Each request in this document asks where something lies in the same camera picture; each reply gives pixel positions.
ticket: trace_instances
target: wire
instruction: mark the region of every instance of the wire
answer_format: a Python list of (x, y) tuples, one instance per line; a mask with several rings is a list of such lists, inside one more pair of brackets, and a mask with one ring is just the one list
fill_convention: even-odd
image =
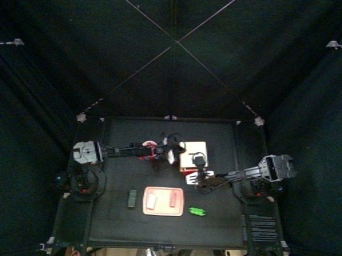
[(233, 3), (236, 0), (230, 1), (181, 39), (185, 40)]
[(119, 85), (117, 85), (114, 88), (113, 88), (113, 90), (110, 90), (110, 92), (107, 93), (107, 95), (105, 96), (105, 97), (102, 97), (102, 98), (99, 98), (98, 99), (98, 101), (95, 101), (85, 110), (83, 110), (83, 112), (81, 113), (81, 114), (86, 114), (86, 112), (87, 111), (90, 111), (97, 105), (99, 105), (99, 103), (102, 102), (102, 101), (105, 101), (105, 99), (114, 93), (114, 91), (119, 88), (119, 87), (122, 87), (122, 85), (123, 84), (126, 84), (130, 80), (131, 80), (131, 78), (147, 67), (147, 66), (150, 66), (150, 64), (153, 63), (153, 62), (156, 62), (160, 58), (161, 58), (161, 56), (169, 51), (172, 49), (172, 47), (169, 47), (169, 48), (166, 48), (126, 79), (125, 79), (125, 81), (122, 81), (121, 83), (119, 83)]

